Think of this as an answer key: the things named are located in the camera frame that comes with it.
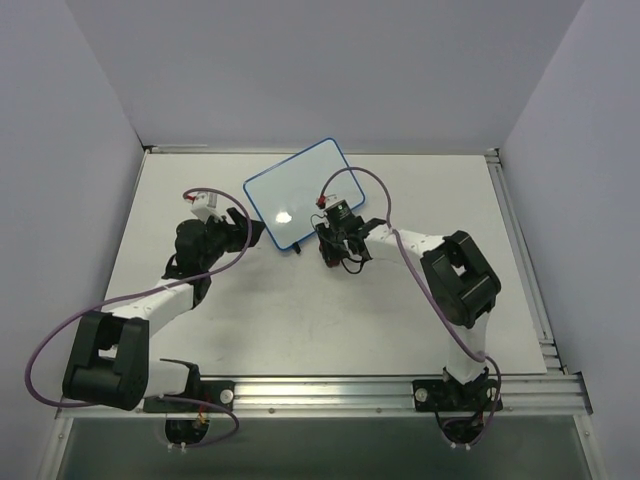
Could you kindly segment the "blue framed whiteboard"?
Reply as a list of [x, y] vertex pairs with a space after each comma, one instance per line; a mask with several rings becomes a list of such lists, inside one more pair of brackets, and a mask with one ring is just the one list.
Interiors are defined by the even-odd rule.
[[278, 250], [290, 250], [313, 234], [311, 216], [319, 212], [320, 195], [344, 199], [354, 208], [365, 203], [353, 173], [332, 176], [347, 166], [329, 137], [245, 180], [243, 190]]

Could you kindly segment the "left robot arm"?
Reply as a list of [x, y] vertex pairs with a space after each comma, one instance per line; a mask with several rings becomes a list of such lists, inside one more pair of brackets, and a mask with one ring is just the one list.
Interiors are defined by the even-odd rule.
[[175, 252], [156, 293], [111, 312], [84, 314], [62, 382], [65, 397], [130, 411], [151, 397], [206, 398], [196, 364], [153, 360], [150, 340], [161, 328], [202, 303], [209, 271], [225, 254], [254, 247], [265, 229], [236, 208], [223, 217], [208, 213], [176, 228]]

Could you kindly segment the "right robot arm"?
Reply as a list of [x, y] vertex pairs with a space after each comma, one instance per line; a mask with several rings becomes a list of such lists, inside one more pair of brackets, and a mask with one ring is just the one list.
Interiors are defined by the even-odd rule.
[[317, 200], [323, 219], [313, 228], [327, 267], [346, 260], [403, 265], [417, 281], [450, 335], [445, 372], [461, 385], [487, 372], [486, 329], [501, 282], [469, 233], [427, 235], [368, 221], [333, 195]]

